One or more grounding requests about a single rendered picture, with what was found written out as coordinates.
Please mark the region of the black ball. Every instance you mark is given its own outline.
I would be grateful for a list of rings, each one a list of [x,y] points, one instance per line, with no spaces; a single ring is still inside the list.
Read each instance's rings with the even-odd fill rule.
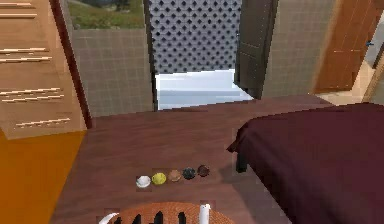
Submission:
[[[187,167],[183,170],[182,172],[182,176],[186,179],[186,180],[191,180],[195,177],[196,175],[196,171],[191,168],[191,167]]]

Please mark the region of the yellow ball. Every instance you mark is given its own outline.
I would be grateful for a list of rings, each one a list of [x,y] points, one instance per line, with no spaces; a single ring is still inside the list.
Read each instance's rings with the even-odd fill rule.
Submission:
[[[164,184],[167,180],[167,177],[164,173],[156,173],[151,178],[152,183],[155,185],[161,185]]]

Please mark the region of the white bowl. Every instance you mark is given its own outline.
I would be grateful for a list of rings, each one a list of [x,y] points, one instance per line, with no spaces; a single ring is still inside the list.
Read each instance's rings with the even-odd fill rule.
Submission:
[[[149,176],[140,176],[136,180],[136,186],[138,188],[146,188],[151,184],[151,178]]]

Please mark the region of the dark brown room door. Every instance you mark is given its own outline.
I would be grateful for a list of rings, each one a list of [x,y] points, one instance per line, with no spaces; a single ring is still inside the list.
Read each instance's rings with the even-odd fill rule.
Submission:
[[[278,0],[242,0],[235,84],[254,99],[262,97]]]

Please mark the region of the orange woven basket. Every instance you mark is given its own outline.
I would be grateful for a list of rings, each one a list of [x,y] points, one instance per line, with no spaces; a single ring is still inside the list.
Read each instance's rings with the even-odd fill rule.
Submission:
[[[137,216],[141,217],[140,224],[154,224],[157,213],[163,214],[163,224],[180,224],[179,214],[186,217],[186,224],[200,224],[200,205],[184,202],[149,203],[120,211],[113,216],[108,224],[134,224]]]

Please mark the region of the window with green view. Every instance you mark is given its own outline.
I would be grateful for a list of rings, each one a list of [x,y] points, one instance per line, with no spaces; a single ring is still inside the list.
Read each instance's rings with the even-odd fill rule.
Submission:
[[[67,0],[75,29],[144,27],[143,0]]]

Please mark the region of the dark maroon bed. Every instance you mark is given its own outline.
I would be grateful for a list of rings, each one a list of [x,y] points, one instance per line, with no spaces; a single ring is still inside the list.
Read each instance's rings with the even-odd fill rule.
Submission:
[[[228,147],[292,224],[384,224],[384,106],[357,103],[247,121]]]

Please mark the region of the tan wooden chest of drawers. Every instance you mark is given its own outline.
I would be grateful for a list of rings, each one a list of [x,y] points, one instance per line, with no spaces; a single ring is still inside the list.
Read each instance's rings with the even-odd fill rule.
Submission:
[[[86,129],[49,0],[0,0],[0,129],[9,139]]]

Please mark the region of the orange wooden room door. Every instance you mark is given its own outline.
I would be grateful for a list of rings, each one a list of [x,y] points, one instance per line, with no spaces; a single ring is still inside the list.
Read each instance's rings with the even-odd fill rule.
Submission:
[[[337,0],[315,94],[352,89],[383,11],[384,0]]]

